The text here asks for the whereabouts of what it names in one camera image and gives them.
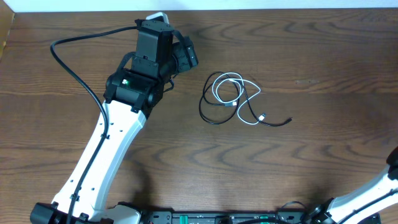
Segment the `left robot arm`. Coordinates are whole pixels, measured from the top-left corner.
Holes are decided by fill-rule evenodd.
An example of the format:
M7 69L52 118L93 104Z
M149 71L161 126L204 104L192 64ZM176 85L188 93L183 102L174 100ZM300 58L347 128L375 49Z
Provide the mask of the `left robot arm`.
M110 186L153 107L198 58L190 38L163 12L138 19L134 28L136 50L107 79L101 114L78 164L50 203L35 204L32 223L139 223L141 213L128 205L106 208Z

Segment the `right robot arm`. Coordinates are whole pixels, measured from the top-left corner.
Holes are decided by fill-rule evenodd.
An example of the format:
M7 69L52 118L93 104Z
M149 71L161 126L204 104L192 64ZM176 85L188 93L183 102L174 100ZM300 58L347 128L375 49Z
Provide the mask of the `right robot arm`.
M397 149L386 159L387 166L367 184L308 212L304 223L359 223L397 203Z

